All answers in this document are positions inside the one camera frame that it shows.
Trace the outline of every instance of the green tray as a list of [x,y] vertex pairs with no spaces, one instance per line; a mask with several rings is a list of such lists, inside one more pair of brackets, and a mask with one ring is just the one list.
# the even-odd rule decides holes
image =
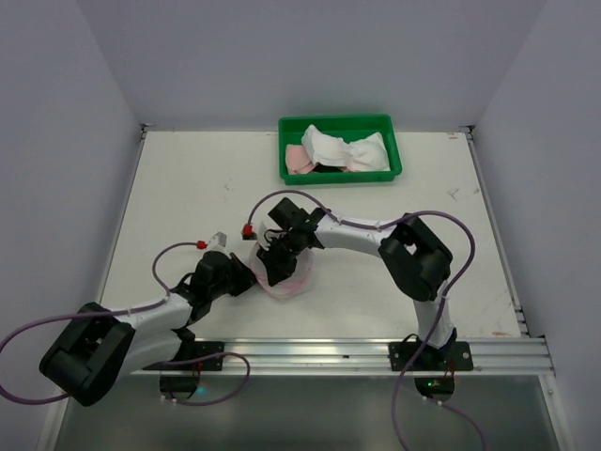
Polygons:
[[[382,133],[388,153],[390,171],[333,172],[315,174],[288,174],[285,167],[285,147],[300,144],[304,131],[315,125],[320,132],[340,137],[349,143],[373,134]],[[355,183],[362,181],[391,181],[403,170],[398,156],[393,122],[388,115],[282,117],[278,124],[280,141],[280,177],[286,185],[312,185],[316,183]]]

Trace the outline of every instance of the red connector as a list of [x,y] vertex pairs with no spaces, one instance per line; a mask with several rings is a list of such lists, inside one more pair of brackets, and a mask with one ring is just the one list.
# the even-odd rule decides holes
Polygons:
[[254,233],[254,231],[253,231],[252,224],[244,225],[244,227],[242,228],[242,239],[246,240],[246,241],[256,240],[256,233]]

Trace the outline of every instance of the wire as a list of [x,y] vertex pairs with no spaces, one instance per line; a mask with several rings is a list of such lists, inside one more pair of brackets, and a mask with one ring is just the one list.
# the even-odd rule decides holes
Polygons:
[[228,399],[231,399],[235,395],[237,395],[244,388],[244,386],[246,385],[246,383],[248,382],[248,380],[251,377],[251,363],[242,354],[238,354],[237,352],[230,352],[230,351],[216,352],[214,354],[206,355],[205,357],[198,357],[196,359],[191,359],[191,360],[181,360],[181,361],[177,361],[177,362],[173,362],[173,361],[172,362],[164,362],[163,365],[179,366],[179,365],[197,364],[199,362],[205,362],[208,359],[225,357],[227,355],[229,355],[231,357],[239,358],[246,365],[246,374],[244,375],[244,379],[239,384],[239,386],[236,387],[236,389],[232,390],[231,392],[229,392],[227,395],[224,395],[223,397],[218,397],[217,399],[212,399],[210,401],[194,402],[194,401],[189,401],[188,399],[177,399],[175,397],[171,397],[170,399],[173,400],[174,402],[176,402],[176,404],[181,404],[183,406],[205,407],[205,406],[212,406],[214,404],[219,404],[220,402],[224,402]]
[[[424,351],[425,347],[427,346],[428,342],[430,341],[430,338],[432,337],[432,335],[434,334],[434,332],[436,331],[437,326],[439,325],[440,322],[440,318],[442,318],[442,313],[444,311],[444,306],[446,304],[447,301],[447,296],[449,293],[449,290],[455,285],[455,283],[459,280],[459,278],[466,272],[466,270],[468,269],[468,267],[470,266],[471,262],[473,261],[474,257],[475,257],[475,253],[476,253],[476,240],[474,239],[471,231],[468,229],[468,227],[461,222],[459,219],[455,218],[453,215],[445,213],[444,211],[437,211],[437,210],[422,210],[422,211],[415,211],[413,213],[408,213],[405,214],[404,216],[397,218],[393,221],[390,221],[389,223],[385,223],[383,225],[368,225],[368,224],[362,224],[362,223],[356,223],[354,221],[349,221],[346,220],[344,218],[339,218],[337,217],[335,214],[333,214],[331,212],[330,209],[328,209],[323,203],[321,203],[318,199],[316,199],[315,197],[313,197],[310,194],[304,193],[302,191],[299,190],[280,190],[280,191],[276,191],[270,194],[267,194],[266,196],[262,197],[261,199],[259,199],[259,201],[254,205],[254,207],[251,209],[251,212],[248,216],[248,221],[247,224],[250,224],[253,220],[254,214],[256,213],[257,209],[267,200],[271,199],[272,197],[279,195],[279,194],[297,194],[297,195],[302,195],[303,197],[306,197],[307,199],[311,200],[312,202],[314,202],[318,207],[320,207],[322,210],[324,210],[324,212],[331,217],[334,221],[336,221],[338,224],[343,225],[343,226],[351,226],[351,227],[355,227],[355,228],[360,228],[362,230],[381,230],[381,229],[385,229],[385,228],[389,228],[389,227],[393,227],[393,226],[397,226],[399,224],[405,223],[406,221],[413,219],[413,218],[417,218],[417,217],[421,217],[421,216],[438,216],[441,218],[445,218],[453,223],[455,223],[457,226],[459,226],[466,234],[466,236],[468,237],[468,241],[470,242],[470,253],[468,254],[468,258],[466,259],[465,263],[463,264],[463,266],[459,269],[459,271],[457,272],[457,274],[453,277],[453,279],[451,279],[451,281],[449,282],[449,284],[446,286],[446,288],[442,291],[441,293],[441,300],[440,300],[440,305],[439,305],[439,310],[434,318],[434,322],[432,324],[432,327],[430,328],[430,330],[428,331],[428,333],[425,335],[424,340],[422,340],[421,345],[418,347],[418,349],[416,349],[416,351],[413,353],[413,355],[409,358],[409,360],[405,363],[405,366],[403,367],[403,369],[401,370],[401,373],[399,374],[398,378],[396,379],[396,383],[394,384],[394,388],[393,388],[393,402],[392,402],[392,406],[391,406],[391,417],[393,420],[393,427],[394,427],[394,433],[396,434],[396,438],[398,439],[398,441],[401,443],[401,445],[409,451],[409,445],[407,443],[407,440],[405,439],[405,437],[403,436],[403,433],[399,427],[398,424],[398,409],[397,409],[397,403],[398,403],[398,392],[401,388],[401,385],[403,383],[403,379],[405,378],[405,374],[407,373],[407,371],[411,368],[411,366],[413,365],[413,363],[415,362],[415,360],[420,356],[420,354]],[[468,422],[470,422],[473,427],[476,429],[476,431],[478,432],[478,435],[480,436],[480,440],[482,442],[482,447],[484,450],[488,449],[488,443],[486,441],[485,438],[485,434],[482,431],[482,429],[480,428],[480,426],[476,423],[475,420],[473,420],[467,413],[459,410],[456,407],[453,407],[447,403],[442,403],[439,404],[442,407],[444,407],[445,409],[457,413],[459,415],[461,415],[463,418],[465,418],[466,420],[468,420]]]
[[[124,310],[106,311],[106,312],[71,313],[71,314],[67,314],[67,315],[58,315],[55,317],[49,317],[46,319],[38,319],[37,321],[29,322],[29,323],[15,329],[10,334],[8,334],[2,341],[0,341],[0,353],[2,353],[2,351],[7,346],[7,344],[17,335],[22,334],[23,332],[28,331],[29,329],[33,329],[35,327],[42,326],[44,324],[50,324],[50,323],[58,322],[58,321],[66,321],[66,320],[70,320],[70,319],[121,317],[124,315],[130,315],[132,313],[135,314],[135,313],[147,312],[149,310],[153,310],[155,308],[158,308],[158,307],[164,305],[167,302],[170,291],[169,291],[169,287],[162,281],[162,279],[159,277],[159,275],[157,273],[157,264],[159,263],[159,260],[161,259],[161,257],[164,256],[167,252],[171,251],[172,249],[176,249],[177,247],[183,247],[183,246],[196,246],[196,243],[185,241],[185,242],[177,242],[175,244],[167,246],[162,251],[160,251],[157,254],[157,256],[154,258],[154,260],[152,261],[152,276],[157,281],[157,283],[161,287],[164,288],[165,294],[166,294],[166,296],[164,298],[162,298],[160,301],[158,301],[156,303],[151,303],[149,305],[143,305],[141,307],[135,307],[135,308],[127,309],[127,310],[124,309]],[[30,399],[27,397],[18,397],[16,395],[11,394],[2,384],[0,384],[0,396],[9,401],[15,402],[17,404],[23,404],[26,406],[39,406],[42,404],[50,404],[52,402],[60,401],[62,399],[66,399],[67,397],[69,397],[69,395],[66,393],[62,394],[62,395],[58,395],[56,397],[46,397],[43,399]]]

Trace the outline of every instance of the white wall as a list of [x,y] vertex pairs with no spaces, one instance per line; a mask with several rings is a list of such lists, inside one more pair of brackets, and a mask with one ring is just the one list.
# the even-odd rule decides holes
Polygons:
[[549,0],[476,127],[535,334],[580,449],[601,449],[601,3]]
[[[0,335],[95,300],[137,159],[138,126],[77,5],[3,2],[0,14]],[[39,358],[65,324],[14,340],[0,378],[52,385]],[[33,449],[45,407],[0,398],[2,449]]]
[[274,129],[386,112],[474,124],[545,0],[79,0],[140,121]]

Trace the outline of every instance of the white table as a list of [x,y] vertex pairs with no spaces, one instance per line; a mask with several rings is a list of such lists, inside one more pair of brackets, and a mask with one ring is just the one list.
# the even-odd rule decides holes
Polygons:
[[[485,202],[463,133],[400,132],[404,166],[392,183],[300,187],[328,207],[356,218],[390,219],[413,210],[444,210],[463,220],[477,240],[474,264],[451,291],[451,317],[460,336],[520,336]],[[118,307],[162,295],[150,275],[152,258],[176,241],[228,235],[228,250],[246,258],[252,243],[240,231],[263,195],[285,186],[277,172],[276,132],[150,132],[119,233],[102,303]],[[293,201],[307,210],[304,198]],[[255,216],[268,220],[268,202]],[[424,219],[463,263],[463,232],[439,218]],[[315,250],[313,289],[287,301],[254,287],[223,297],[191,329],[203,338],[404,337],[416,331],[412,302],[381,260],[345,250]],[[159,271],[174,285],[201,254],[181,249]]]

